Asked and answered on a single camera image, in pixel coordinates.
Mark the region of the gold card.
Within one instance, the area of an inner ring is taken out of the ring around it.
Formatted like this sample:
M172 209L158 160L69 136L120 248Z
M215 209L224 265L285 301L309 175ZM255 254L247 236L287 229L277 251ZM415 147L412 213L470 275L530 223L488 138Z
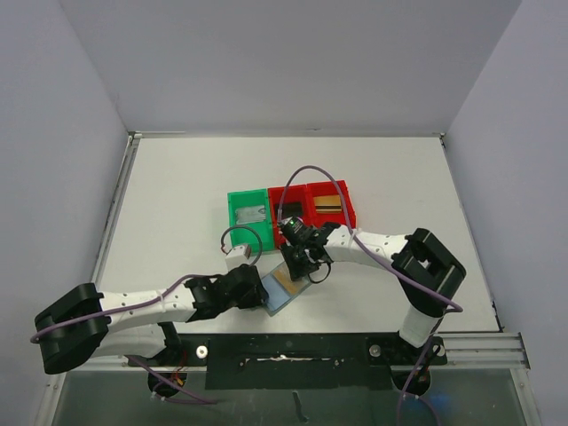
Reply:
M305 288L310 285L310 282L306 278L292 280L288 267L285 263L277 266L272 271L272 276L291 297L298 296Z
M318 195L313 198L313 202L318 214L340 213L343 210L341 197L338 194Z

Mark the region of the grey-green card holder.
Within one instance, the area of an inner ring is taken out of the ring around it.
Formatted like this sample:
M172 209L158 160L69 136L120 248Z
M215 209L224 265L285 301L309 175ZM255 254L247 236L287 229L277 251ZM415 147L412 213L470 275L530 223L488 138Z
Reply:
M269 294L269 299L268 299L268 302L266 303L265 309L267 310L268 314L271 315L271 316L274 316L278 312L283 310L288 304L290 304L295 298L297 298L299 295L301 295L312 284L310 282L310 285L307 288L305 288L298 296L291 297L276 282L276 280L272 276L272 272L269 272L267 275L265 275L261 279L261 281L263 283L264 288L266 289L266 291Z

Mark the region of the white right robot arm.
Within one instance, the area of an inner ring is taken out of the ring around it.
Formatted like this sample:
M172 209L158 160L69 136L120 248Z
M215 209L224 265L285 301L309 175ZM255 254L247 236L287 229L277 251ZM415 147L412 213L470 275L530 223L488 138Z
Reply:
M290 217L279 224L280 245L292 280L308 278L322 265L354 263L382 268L398 278L410 307L398 331L398 357L414 363L427 351L427 340L447 311L459 312L452 301L467 272L460 261L429 230L411 234L368 233L326 222L321 227Z

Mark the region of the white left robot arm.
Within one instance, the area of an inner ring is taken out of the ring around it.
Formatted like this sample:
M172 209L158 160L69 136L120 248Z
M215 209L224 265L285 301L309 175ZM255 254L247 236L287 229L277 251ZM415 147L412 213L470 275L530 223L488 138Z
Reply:
M39 346L48 375L97 356L138 355L168 365L181 351L175 324L213 320L267 300L258 269L249 264L226 274L187 274L158 290L113 293L83 283L35 316L30 341Z

